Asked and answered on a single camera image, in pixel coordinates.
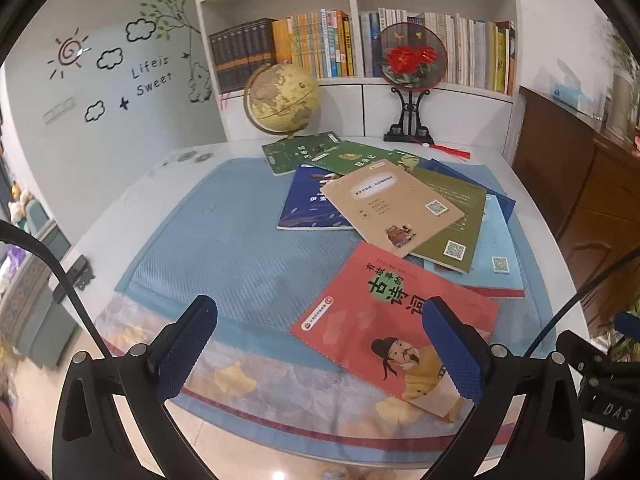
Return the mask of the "olive green insect book 04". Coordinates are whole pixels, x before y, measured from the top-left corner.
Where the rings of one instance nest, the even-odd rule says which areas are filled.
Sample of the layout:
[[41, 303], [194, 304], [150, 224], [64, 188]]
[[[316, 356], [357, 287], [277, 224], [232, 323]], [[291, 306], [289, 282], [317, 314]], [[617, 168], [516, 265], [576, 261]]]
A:
[[462, 216], [435, 234], [412, 253], [413, 256], [458, 272], [469, 273], [482, 224], [487, 191], [463, 180], [416, 168], [412, 173], [428, 185]]

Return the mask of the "red poetry book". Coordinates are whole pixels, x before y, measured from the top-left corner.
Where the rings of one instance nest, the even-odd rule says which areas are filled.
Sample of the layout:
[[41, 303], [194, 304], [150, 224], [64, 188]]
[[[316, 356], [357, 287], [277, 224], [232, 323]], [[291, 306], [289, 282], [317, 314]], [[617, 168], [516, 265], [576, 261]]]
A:
[[362, 242], [291, 333], [390, 396], [453, 422], [462, 397], [422, 325], [427, 301], [436, 298], [491, 335], [494, 300]]

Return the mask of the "tan cover rabbit book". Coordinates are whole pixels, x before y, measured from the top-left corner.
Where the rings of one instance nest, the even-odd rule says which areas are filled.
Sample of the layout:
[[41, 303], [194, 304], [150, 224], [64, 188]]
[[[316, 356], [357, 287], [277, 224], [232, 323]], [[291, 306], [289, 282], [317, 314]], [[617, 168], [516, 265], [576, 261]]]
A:
[[400, 258], [462, 216], [428, 185], [385, 159], [327, 183], [322, 193], [366, 242]]

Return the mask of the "dark blue Aesop fables book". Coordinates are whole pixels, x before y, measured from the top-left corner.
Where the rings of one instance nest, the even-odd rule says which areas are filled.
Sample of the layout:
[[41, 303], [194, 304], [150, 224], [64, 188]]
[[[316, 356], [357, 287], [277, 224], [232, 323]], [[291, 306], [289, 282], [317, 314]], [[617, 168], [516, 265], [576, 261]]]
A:
[[299, 165], [283, 205], [280, 230], [352, 230], [349, 221], [322, 193], [339, 174], [312, 165]]

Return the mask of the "green insect book 03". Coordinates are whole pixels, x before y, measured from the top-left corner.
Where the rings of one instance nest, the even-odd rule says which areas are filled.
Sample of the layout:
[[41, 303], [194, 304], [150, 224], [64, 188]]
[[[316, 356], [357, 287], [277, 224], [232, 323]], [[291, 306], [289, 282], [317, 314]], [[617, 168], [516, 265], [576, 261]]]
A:
[[343, 141], [314, 156], [309, 163], [312, 166], [344, 176], [344, 174], [350, 174], [383, 159], [408, 172], [411, 172], [422, 162], [421, 157], [402, 151], [383, 150], [368, 144]]

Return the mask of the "light blue red-edged book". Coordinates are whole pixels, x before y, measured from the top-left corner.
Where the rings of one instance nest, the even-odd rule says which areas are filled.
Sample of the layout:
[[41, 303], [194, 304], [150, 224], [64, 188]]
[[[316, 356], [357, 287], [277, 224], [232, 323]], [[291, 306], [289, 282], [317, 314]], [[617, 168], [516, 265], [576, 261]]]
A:
[[425, 261], [424, 269], [486, 297], [523, 298], [525, 286], [506, 219], [495, 195], [487, 194], [471, 270], [460, 273]]

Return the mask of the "royal blue book underneath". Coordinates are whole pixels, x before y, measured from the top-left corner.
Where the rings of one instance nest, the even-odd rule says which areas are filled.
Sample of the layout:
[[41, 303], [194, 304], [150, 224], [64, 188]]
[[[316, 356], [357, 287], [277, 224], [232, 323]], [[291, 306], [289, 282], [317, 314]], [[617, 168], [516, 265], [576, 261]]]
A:
[[422, 160], [422, 162], [419, 162], [418, 167], [420, 169], [431, 170], [438, 174], [463, 180], [477, 185], [480, 188], [484, 188], [488, 194], [495, 196], [498, 200], [504, 220], [506, 220], [506, 222], [510, 221], [512, 214], [514, 213], [516, 201], [503, 193], [502, 187], [486, 166], [445, 164], [440, 160], [432, 158]]

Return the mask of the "brown wooden cabinet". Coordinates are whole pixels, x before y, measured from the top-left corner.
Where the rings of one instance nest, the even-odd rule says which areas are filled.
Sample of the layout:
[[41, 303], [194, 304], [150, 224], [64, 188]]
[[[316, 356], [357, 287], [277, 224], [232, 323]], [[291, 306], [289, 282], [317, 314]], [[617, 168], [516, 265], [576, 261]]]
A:
[[576, 287], [639, 244], [639, 153], [602, 122], [523, 87], [512, 167], [553, 234]]

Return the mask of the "blue quilted table mat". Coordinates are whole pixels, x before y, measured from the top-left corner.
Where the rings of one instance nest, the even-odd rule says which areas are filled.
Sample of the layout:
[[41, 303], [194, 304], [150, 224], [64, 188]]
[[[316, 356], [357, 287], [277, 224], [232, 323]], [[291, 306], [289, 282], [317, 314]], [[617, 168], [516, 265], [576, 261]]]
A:
[[180, 408], [239, 437], [326, 460], [434, 460], [456, 422], [389, 396], [292, 335], [360, 238], [279, 230], [290, 185], [260, 158], [211, 166], [126, 258], [96, 327], [113, 350], [126, 351], [196, 296], [212, 297], [218, 325]]

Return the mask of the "red tassel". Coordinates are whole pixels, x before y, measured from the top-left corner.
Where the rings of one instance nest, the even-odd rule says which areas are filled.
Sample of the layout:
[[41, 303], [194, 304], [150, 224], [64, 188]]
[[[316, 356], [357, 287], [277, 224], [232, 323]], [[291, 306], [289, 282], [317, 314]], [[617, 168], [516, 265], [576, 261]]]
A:
[[425, 146], [426, 148], [431, 148], [432, 150], [437, 150], [446, 154], [449, 154], [454, 157], [459, 157], [465, 160], [471, 159], [471, 153], [463, 150], [458, 150], [457, 148], [450, 148], [449, 146], [445, 146], [442, 144], [436, 144], [435, 142], [427, 142], [425, 139], [412, 139], [414, 143]]

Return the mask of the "blue tissue box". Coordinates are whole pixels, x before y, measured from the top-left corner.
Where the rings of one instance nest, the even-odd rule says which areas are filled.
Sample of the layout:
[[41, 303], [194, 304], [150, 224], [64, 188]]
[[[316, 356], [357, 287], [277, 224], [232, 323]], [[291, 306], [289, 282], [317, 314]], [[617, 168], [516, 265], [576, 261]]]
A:
[[573, 110], [580, 110], [584, 100], [582, 90], [558, 80], [551, 83], [551, 96], [555, 101], [559, 101]]

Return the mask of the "dark green book by globe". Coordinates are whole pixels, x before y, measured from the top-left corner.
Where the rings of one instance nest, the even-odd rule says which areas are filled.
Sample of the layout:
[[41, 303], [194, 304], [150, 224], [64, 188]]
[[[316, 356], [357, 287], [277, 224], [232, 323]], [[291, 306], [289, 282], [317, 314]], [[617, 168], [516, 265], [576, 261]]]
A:
[[290, 174], [300, 164], [310, 162], [340, 142], [340, 138], [333, 132], [291, 136], [263, 145], [262, 152], [272, 173], [280, 177]]

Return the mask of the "red flower round fan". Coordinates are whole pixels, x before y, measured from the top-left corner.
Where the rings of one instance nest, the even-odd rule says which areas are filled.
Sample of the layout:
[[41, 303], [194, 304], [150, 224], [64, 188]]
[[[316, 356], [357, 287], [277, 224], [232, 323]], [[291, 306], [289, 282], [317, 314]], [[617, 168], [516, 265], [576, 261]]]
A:
[[372, 44], [373, 66], [393, 87], [431, 90], [448, 72], [448, 54], [431, 29], [413, 22], [387, 26]]

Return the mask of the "yellow desk globe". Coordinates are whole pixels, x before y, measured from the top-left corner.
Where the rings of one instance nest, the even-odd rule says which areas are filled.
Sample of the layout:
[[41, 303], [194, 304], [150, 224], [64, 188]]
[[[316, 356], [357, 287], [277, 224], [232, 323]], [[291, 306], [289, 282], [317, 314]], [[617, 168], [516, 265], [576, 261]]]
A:
[[318, 82], [295, 64], [263, 65], [255, 70], [243, 91], [248, 121], [272, 136], [295, 136], [305, 130], [320, 110]]

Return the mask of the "row of dark encyclopedias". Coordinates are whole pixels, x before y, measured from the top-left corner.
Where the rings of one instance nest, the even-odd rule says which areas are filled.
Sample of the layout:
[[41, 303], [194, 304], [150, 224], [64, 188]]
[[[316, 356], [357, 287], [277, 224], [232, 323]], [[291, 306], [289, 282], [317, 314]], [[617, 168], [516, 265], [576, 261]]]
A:
[[258, 68], [277, 63], [272, 18], [260, 18], [208, 37], [219, 92], [243, 90]]

